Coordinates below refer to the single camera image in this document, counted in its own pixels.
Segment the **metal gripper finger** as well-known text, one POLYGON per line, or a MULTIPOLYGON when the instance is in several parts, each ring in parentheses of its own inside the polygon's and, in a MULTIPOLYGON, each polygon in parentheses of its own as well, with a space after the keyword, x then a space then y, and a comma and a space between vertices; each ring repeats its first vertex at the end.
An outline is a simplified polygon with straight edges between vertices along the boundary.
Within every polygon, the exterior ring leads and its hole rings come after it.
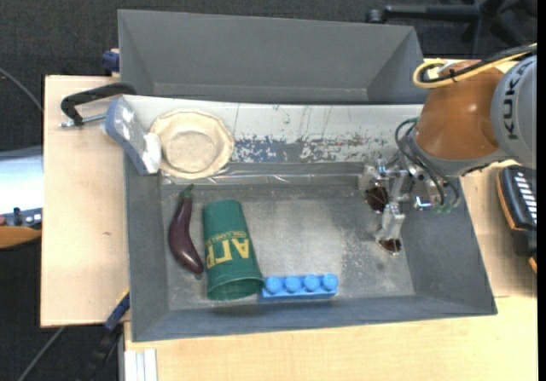
POLYGON ((362 184, 388 182, 400 176, 399 159, 376 159, 363 166, 362 184))
POLYGON ((404 213, 398 204, 387 204, 381 214, 380 227, 375 231, 378 242, 401 240, 404 213))

